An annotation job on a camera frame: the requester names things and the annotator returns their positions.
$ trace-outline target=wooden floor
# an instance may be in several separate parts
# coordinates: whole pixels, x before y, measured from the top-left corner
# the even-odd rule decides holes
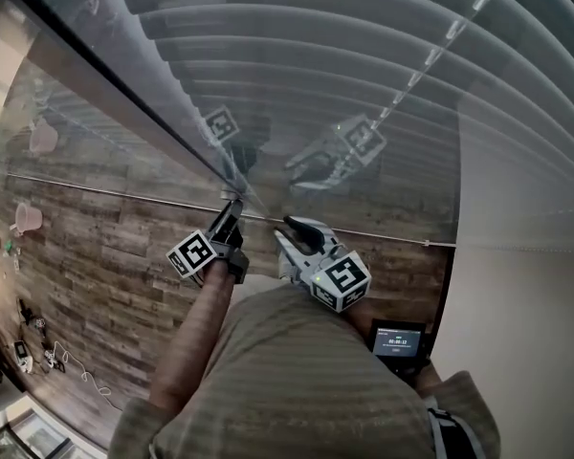
[[[32,74],[29,81],[42,79],[45,87],[49,86],[45,76],[34,75],[33,70],[25,72]],[[17,86],[12,88],[13,95]],[[13,364],[12,349],[7,347],[19,339],[16,300],[21,298],[46,319],[51,341],[59,341],[72,352],[94,373],[99,386],[111,388],[111,402],[123,407],[129,397],[146,396],[157,359],[197,295],[192,283],[180,280],[165,253],[193,230],[207,228],[214,214],[52,186],[6,173],[207,207],[222,206],[221,185],[154,152],[118,124],[95,114],[89,105],[68,96],[67,91],[54,92],[53,101],[42,102],[49,106],[43,105],[44,109],[33,110],[19,121],[5,122],[0,130],[3,243],[9,239],[17,203],[28,202],[44,216],[41,229],[13,239],[22,249],[19,273],[14,271],[13,259],[3,257],[0,251],[0,346]],[[27,124],[39,114],[60,135],[55,152],[44,156],[28,151]],[[272,164],[265,168],[273,171]],[[315,212],[314,204],[301,201],[309,214]],[[371,207],[365,199],[351,201],[349,209],[344,209],[340,197],[334,204],[326,204],[328,217],[324,220],[334,226],[348,226],[347,221],[372,229],[391,226],[398,236],[417,234],[412,230],[421,227],[418,234],[425,236],[444,229],[430,221],[440,219],[435,213],[447,212],[446,219],[452,219],[445,204],[426,204],[414,197],[400,198],[398,208]],[[280,195],[275,195],[273,202],[274,209],[283,214],[304,214],[293,211],[296,206],[283,206]],[[272,226],[246,221],[244,236],[250,273],[276,275]],[[388,318],[421,321],[431,327],[442,289],[446,250],[355,235],[343,235],[341,241],[369,265],[371,300]],[[42,361],[39,335],[26,328],[24,338],[35,360]],[[21,378],[55,415],[106,448],[120,413],[108,406],[90,382],[81,380],[75,363],[68,362],[66,368],[66,374],[45,374],[36,366],[33,375]]]

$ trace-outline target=person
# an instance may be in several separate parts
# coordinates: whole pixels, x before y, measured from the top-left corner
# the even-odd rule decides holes
[[[234,277],[211,262],[148,400],[125,407],[109,458],[440,457],[430,395],[467,422],[473,457],[499,457],[469,373],[441,382],[429,365],[410,386],[369,352],[377,315],[365,298],[336,314],[289,281],[248,275],[236,287],[257,294],[231,306]]]

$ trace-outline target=beige shirt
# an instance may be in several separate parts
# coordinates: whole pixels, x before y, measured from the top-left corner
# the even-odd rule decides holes
[[[499,457],[493,417],[470,375],[434,390]],[[132,400],[109,457],[432,458],[421,398],[339,315],[287,285],[230,309],[200,387],[169,420]]]

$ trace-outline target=pink cup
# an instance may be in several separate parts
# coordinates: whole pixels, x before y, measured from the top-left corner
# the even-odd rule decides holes
[[[42,226],[42,212],[23,203],[17,205],[15,212],[15,224],[11,228],[17,228],[20,233],[29,230],[38,230]]]
[[[43,118],[30,135],[30,151],[33,153],[50,153],[55,150],[58,139],[57,131]]]

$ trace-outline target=metal rod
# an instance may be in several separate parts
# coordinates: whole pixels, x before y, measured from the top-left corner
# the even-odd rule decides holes
[[[107,190],[104,188],[96,188],[96,187],[88,187],[88,186],[80,186],[78,184],[69,184],[67,182],[59,182],[55,180],[47,180],[47,179],[39,179],[38,177],[33,177],[30,175],[20,175],[18,173],[6,173],[7,177],[13,177],[15,179],[24,179],[29,180],[32,182],[40,182],[42,184],[50,184],[52,186],[62,186],[62,187],[69,187],[69,188],[76,188],[78,190],[85,190],[86,192],[95,192],[97,194],[105,194],[105,195],[112,195],[115,197],[123,197],[125,199],[134,199],[137,201],[143,201],[152,204],[160,204],[162,206],[172,206],[175,208],[186,208],[186,209],[194,209],[200,210],[204,212],[221,212],[220,208],[205,208],[203,206],[197,206],[195,204],[187,204],[177,201],[167,201],[164,199],[157,199],[155,197],[146,197],[142,195],[136,194],[128,194],[125,192],[117,192],[115,190]],[[241,217],[247,219],[255,219],[256,221],[263,221],[264,223],[283,223],[282,219],[271,218],[271,217],[264,217],[258,214],[251,214],[247,212],[243,212]],[[455,248],[455,243],[439,243],[433,242],[430,240],[413,240],[409,238],[399,238],[396,236],[387,236],[384,234],[377,234],[377,233],[368,233],[365,231],[356,231],[354,229],[343,229],[343,228],[332,228],[333,231],[336,233],[346,233],[346,234],[355,234],[358,236],[366,236],[368,238],[379,238],[382,240],[389,240],[389,241],[397,241],[401,243],[412,243],[414,245],[421,245],[423,247],[448,247],[448,248]]]

